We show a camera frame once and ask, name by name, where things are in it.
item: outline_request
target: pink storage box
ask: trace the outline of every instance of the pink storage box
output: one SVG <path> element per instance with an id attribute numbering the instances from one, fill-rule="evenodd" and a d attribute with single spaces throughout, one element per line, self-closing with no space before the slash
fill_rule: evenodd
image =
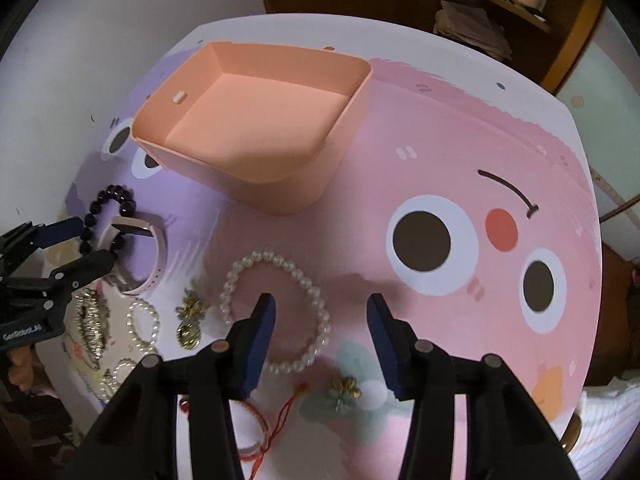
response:
<path id="1" fill-rule="evenodd" d="M 274 215 L 320 198 L 367 111 L 360 58 L 296 46 L 213 42 L 134 118 L 163 168 Z"/>

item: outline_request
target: pink cheek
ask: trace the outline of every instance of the pink cheek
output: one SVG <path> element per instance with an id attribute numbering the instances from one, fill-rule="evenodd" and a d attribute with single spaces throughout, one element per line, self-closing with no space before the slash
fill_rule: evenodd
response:
<path id="1" fill-rule="evenodd" d="M 484 230 L 491 245 L 501 253 L 511 251 L 518 243 L 518 227 L 504 209 L 491 209 L 484 220 Z"/>

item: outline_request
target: dark bead bracelet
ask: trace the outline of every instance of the dark bead bracelet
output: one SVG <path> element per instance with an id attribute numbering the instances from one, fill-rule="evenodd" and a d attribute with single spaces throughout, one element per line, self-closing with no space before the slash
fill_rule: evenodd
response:
<path id="1" fill-rule="evenodd" d="M 123 186 L 117 186 L 115 184 L 109 184 L 105 190 L 99 191 L 95 200 L 89 205 L 89 212 L 84 216 L 84 229 L 80 234 L 80 245 L 78 251 L 83 256 L 89 254 L 92 251 L 90 240 L 94 238 L 94 232 L 91 231 L 91 227 L 96 224 L 96 215 L 99 215 L 102 211 L 102 206 L 109 200 L 115 200 L 120 204 L 120 215 L 131 217 L 136 212 L 136 202 L 133 200 L 133 193 L 129 189 Z M 119 251 L 124 247 L 124 236 L 119 234 L 111 242 L 110 253 L 117 257 L 115 251 Z"/>

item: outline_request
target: green flower print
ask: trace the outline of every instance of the green flower print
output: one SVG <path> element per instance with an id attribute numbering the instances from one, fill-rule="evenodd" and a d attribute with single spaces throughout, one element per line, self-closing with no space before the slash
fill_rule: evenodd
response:
<path id="1" fill-rule="evenodd" d="M 354 342 L 343 342 L 335 360 L 336 374 L 356 379 L 360 397 L 340 396 L 330 384 L 319 385 L 300 405 L 300 414 L 309 422 L 323 424 L 351 418 L 358 446 L 370 446 L 385 431 L 388 415 L 411 416 L 414 404 L 399 402 L 386 389 L 375 354 Z"/>

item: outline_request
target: pink table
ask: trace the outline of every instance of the pink table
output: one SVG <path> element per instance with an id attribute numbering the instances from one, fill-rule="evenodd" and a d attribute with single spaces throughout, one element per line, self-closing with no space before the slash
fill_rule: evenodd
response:
<path id="1" fill-rule="evenodd" d="M 372 63 L 366 123 L 323 197 L 302 213 L 270 217 L 150 168 L 130 139 L 113 149 L 146 96 L 213 40 L 330 46 Z M 259 479 L 388 480 L 398 474 L 411 405 L 384 386 L 366 329 L 372 292 L 382 292 L 396 317 L 452 355 L 500 354 L 556 432 L 564 430 L 598 320 L 593 187 L 569 111 L 504 65 L 418 30 L 344 16 L 267 15 L 203 25 L 114 113 L 104 142 L 71 187 L 66 213 L 83 214 L 112 182 L 133 189 L 140 215 L 166 231 L 168 271 L 145 296 L 161 316 L 158 349 L 165 359 L 188 354 L 175 339 L 174 308 L 183 289 L 194 286 L 214 301 L 232 263 L 252 250 L 282 254 L 322 288 L 334 328 L 328 348 L 301 374 L 264 373 L 252 395 L 274 424 L 296 384 L 311 388 L 296 402 Z M 109 217 L 109 211 L 100 216 L 98 231 Z M 134 248 L 131 265 L 141 269 L 148 256 L 148 248 Z M 50 255 L 52 263 L 57 257 Z M 270 357 L 296 358 L 312 335 L 314 316 L 284 273 L 265 265 L 242 273 L 235 318 L 247 314 L 262 291 L 277 303 Z M 202 329 L 203 344 L 225 335 L 216 308 Z M 99 405 L 61 357 L 60 342 L 39 350 L 71 415 L 88 427 Z M 356 377 L 362 390 L 345 416 L 326 397 L 328 381 L 340 373 Z M 457 408 L 453 478 L 461 479 L 463 402 Z M 184 417 L 178 440 L 181 477 L 188 478 Z M 244 467 L 247 474 L 250 464 Z"/>

